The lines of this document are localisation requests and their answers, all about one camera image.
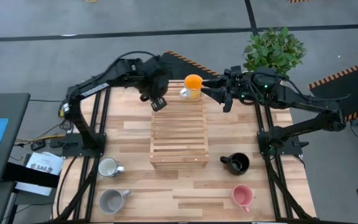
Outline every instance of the mug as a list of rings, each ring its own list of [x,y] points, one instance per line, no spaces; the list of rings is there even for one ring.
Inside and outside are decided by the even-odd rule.
[[[116,189],[107,190],[100,196],[100,209],[104,214],[115,214],[125,207],[126,197],[130,194],[130,190],[125,190],[123,193]]]
[[[227,170],[233,175],[245,174],[249,168],[248,157],[240,152],[231,154],[229,157],[222,156],[220,161],[226,165]]]
[[[180,90],[182,98],[197,99],[201,94],[201,87],[203,86],[203,78],[199,75],[188,75],[185,78],[185,87]]]
[[[99,163],[98,170],[103,177],[115,177],[124,172],[124,167],[119,166],[113,158],[105,158]]]
[[[249,212],[249,205],[251,205],[254,199],[254,194],[248,186],[241,184],[233,188],[230,198],[246,212]]]

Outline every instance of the black mug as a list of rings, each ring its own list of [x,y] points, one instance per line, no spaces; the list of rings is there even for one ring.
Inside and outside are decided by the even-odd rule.
[[[248,157],[240,152],[231,154],[229,157],[222,156],[220,160],[225,164],[227,170],[233,175],[245,174],[249,168]]]

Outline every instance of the label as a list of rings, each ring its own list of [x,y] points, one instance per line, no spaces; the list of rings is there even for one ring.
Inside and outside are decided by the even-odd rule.
[[[84,92],[83,94],[81,94],[81,96],[84,96],[84,97],[90,96],[93,93],[96,93],[97,91],[100,91],[108,86],[109,86],[109,84],[107,84],[107,83],[100,84],[97,87]]]

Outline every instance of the mug handle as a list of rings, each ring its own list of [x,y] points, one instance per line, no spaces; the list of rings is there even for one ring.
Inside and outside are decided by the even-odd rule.
[[[188,91],[188,89],[186,89],[186,88],[181,89],[180,92],[179,92],[179,95],[180,95],[180,97],[182,97],[182,98],[189,97],[189,91]]]
[[[220,161],[224,164],[227,164],[230,161],[230,159],[226,156],[221,156]]]
[[[123,193],[122,193],[122,196],[124,197],[124,198],[126,198],[126,197],[128,197],[128,195],[130,195],[132,192],[131,192],[131,190],[125,190]]]
[[[122,167],[122,166],[117,167],[117,171],[120,173],[124,172],[124,167]]]

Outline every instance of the pink mug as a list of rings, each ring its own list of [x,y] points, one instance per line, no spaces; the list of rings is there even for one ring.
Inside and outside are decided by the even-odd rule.
[[[237,185],[231,192],[231,199],[240,205],[246,212],[249,212],[249,205],[254,199],[254,194],[246,185]]]

